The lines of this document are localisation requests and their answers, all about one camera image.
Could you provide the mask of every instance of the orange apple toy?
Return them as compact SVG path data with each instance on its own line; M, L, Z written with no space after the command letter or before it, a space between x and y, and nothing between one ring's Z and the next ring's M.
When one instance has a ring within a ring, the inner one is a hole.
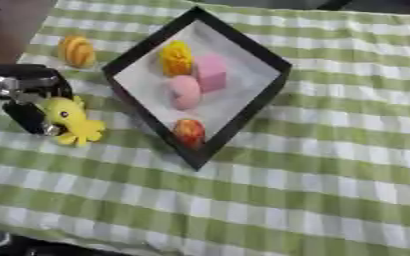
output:
M203 125L193 119L180 119L174 127L174 134L185 143L186 146L198 149L205 140L205 129Z

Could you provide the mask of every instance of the yellow flower toy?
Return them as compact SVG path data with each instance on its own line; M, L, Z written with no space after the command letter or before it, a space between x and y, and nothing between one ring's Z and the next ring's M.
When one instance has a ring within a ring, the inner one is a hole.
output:
M163 73L167 76L189 75L193 56L185 42L174 40L160 52Z
M88 68L96 61L93 46L83 36L66 36L60 40L57 49L59 58L75 68Z
M75 96L74 100L62 97L48 99L43 107L46 118L50 123L64 125L68 131L57 136L60 144L68 145L77 140L78 146L83 146L88 141L101 139L101 132L105 124L98 120L88 120L84 111L84 103Z

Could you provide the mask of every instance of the dark floor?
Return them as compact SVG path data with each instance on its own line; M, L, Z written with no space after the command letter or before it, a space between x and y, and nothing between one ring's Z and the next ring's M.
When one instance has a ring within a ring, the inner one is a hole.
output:
M0 63L15 62L56 0L0 0Z

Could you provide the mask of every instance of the plush octopus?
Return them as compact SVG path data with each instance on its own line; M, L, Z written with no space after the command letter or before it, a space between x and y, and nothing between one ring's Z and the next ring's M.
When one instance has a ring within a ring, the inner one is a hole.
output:
M83 146L87 141L98 141L105 130L105 124L99 120L88 120L84 103L80 97L73 100L54 97L45 102L44 112L50 123L64 125L67 132L57 136L57 142L64 145Z

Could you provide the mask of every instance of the square tray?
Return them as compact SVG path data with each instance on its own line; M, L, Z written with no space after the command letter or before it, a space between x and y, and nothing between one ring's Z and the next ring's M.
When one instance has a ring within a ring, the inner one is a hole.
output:
M227 66L225 89L206 93L191 110L170 103L159 51L182 40L193 57L214 52ZM284 87L292 65L200 7L179 16L103 68L116 95L194 169L200 169ZM171 132L181 118L199 120L206 140L185 146Z

